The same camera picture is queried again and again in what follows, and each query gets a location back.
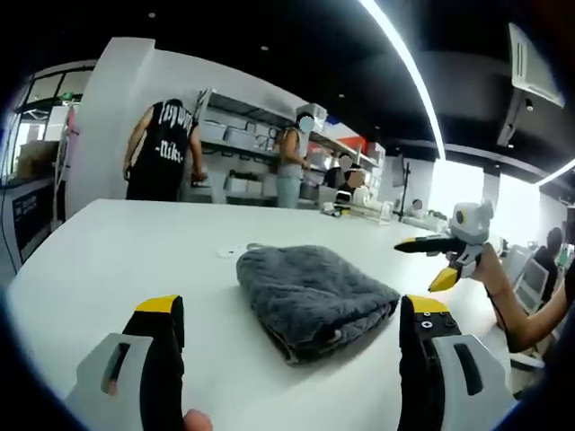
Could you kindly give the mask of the person's right hand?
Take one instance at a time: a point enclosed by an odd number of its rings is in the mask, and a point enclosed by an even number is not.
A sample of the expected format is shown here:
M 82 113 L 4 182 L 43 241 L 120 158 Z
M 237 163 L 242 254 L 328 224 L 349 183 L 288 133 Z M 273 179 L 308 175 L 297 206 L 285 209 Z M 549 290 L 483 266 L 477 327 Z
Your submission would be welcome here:
M 482 246 L 480 261 L 473 273 L 473 278 L 484 284 L 497 280 L 501 273 L 499 257 L 492 245 L 486 242 Z

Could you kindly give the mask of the person's left hand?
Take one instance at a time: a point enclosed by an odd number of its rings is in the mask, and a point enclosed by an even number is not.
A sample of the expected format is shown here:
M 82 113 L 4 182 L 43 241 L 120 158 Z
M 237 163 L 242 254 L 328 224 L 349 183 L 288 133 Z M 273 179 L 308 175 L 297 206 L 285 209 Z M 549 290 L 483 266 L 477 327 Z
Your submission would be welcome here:
M 213 424 L 208 415 L 196 410 L 190 409 L 183 416 L 183 423 L 186 431 L 212 431 Z

